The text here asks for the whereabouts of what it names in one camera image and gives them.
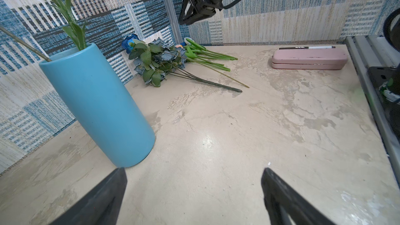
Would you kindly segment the colourful tulip bunch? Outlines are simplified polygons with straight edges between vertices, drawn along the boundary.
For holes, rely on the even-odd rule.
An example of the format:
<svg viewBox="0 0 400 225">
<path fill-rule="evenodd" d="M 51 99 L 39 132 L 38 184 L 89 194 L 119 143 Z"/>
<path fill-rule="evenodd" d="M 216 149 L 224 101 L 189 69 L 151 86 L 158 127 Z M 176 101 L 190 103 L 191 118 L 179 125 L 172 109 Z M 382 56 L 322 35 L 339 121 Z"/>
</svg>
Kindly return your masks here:
<svg viewBox="0 0 400 225">
<path fill-rule="evenodd" d="M 191 38 L 185 38 L 182 44 L 171 46 L 171 48 L 173 48 L 176 51 L 183 52 L 183 55 L 184 57 L 186 57 L 186 60 L 188 62 L 204 66 L 240 84 L 241 86 L 250 88 L 245 83 L 240 82 L 239 80 L 236 80 L 233 77 L 230 77 L 227 74 L 225 74 L 224 71 L 230 72 L 231 69 L 225 66 L 224 64 L 217 62 L 217 60 L 235 61 L 238 60 L 238 58 L 230 55 L 225 55 L 222 53 L 213 52 L 207 49 L 206 47 L 198 44 Z"/>
</svg>

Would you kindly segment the black white marker pen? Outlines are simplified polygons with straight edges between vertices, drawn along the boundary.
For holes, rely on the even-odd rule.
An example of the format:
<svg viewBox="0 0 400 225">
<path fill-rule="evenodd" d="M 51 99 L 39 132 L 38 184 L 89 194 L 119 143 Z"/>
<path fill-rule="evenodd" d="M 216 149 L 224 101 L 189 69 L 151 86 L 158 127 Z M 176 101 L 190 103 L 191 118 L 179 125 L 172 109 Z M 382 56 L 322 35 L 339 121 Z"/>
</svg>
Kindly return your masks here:
<svg viewBox="0 0 400 225">
<path fill-rule="evenodd" d="M 278 50 L 320 50 L 320 49 L 335 49 L 336 46 L 296 46 L 296 47 L 285 47 L 279 48 Z"/>
</svg>

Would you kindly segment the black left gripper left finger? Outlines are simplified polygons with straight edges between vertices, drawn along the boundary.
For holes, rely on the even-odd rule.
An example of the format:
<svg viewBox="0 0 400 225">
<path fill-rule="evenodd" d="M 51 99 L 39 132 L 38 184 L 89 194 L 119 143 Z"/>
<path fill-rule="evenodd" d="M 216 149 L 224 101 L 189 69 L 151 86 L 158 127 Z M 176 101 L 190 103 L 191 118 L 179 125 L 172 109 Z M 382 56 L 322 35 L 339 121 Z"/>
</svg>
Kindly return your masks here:
<svg viewBox="0 0 400 225">
<path fill-rule="evenodd" d="M 117 168 L 52 225 L 115 225 L 127 186 L 124 168 Z"/>
</svg>

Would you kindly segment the dark blue rose stem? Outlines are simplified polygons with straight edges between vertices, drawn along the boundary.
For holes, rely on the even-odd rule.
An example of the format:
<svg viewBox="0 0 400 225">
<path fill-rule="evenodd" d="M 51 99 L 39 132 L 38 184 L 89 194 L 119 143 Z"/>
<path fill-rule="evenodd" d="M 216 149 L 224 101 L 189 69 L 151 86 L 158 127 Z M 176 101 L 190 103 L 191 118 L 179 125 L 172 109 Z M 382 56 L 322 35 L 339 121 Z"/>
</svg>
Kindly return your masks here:
<svg viewBox="0 0 400 225">
<path fill-rule="evenodd" d="M 134 40 L 139 40 L 139 37 L 136 34 L 130 34 L 126 36 L 126 38 L 122 41 L 121 45 L 127 54 L 130 54 L 131 51 L 133 50 L 130 43 L 134 43 Z"/>
</svg>

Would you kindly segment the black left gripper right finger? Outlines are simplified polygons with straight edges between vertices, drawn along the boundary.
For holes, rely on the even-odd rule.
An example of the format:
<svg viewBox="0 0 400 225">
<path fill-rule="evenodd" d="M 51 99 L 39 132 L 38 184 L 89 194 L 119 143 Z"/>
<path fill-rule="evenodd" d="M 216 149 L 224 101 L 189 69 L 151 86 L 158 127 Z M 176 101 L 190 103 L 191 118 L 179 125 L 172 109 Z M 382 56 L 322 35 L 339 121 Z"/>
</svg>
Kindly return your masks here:
<svg viewBox="0 0 400 225">
<path fill-rule="evenodd" d="M 272 169 L 261 177 L 264 204 L 272 225 L 333 225 L 334 223 L 299 195 Z"/>
</svg>

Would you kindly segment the pale blue rose bouquet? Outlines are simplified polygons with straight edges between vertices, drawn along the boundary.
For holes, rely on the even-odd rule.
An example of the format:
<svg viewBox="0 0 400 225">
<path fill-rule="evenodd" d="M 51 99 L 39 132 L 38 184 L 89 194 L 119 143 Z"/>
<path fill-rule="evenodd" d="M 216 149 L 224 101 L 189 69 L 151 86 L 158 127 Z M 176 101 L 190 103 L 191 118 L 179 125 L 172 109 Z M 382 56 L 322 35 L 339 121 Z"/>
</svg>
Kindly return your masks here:
<svg viewBox="0 0 400 225">
<path fill-rule="evenodd" d="M 142 76 L 145 84 L 152 84 L 154 87 L 160 87 L 161 82 L 167 75 L 181 79 L 191 80 L 203 84 L 220 87 L 233 92 L 241 93 L 241 89 L 233 88 L 220 83 L 202 79 L 185 69 L 188 62 L 183 52 L 176 51 L 168 42 L 158 38 L 150 43 L 141 40 L 134 40 L 130 43 L 133 50 L 129 59 L 133 61 L 135 71 Z"/>
</svg>

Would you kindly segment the light blue cylindrical vase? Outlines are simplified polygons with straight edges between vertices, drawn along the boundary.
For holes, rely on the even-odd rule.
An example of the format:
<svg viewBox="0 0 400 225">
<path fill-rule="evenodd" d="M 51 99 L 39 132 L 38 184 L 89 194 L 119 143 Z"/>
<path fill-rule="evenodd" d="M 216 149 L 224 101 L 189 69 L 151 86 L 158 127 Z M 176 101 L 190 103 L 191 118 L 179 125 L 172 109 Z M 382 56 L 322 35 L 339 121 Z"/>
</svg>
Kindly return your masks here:
<svg viewBox="0 0 400 225">
<path fill-rule="evenodd" d="M 132 167 L 148 156 L 155 133 L 96 44 L 60 52 L 39 67 L 115 166 Z"/>
</svg>

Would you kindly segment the pink pencil case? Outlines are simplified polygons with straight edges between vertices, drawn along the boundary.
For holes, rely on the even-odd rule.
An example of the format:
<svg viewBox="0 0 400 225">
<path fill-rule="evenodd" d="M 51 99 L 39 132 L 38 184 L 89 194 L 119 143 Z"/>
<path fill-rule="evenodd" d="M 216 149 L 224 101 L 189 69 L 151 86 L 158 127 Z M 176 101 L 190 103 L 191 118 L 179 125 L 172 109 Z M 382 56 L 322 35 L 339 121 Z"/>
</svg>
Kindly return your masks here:
<svg viewBox="0 0 400 225">
<path fill-rule="evenodd" d="M 278 49 L 271 65 L 274 69 L 341 70 L 348 62 L 346 52 L 338 48 Z"/>
</svg>

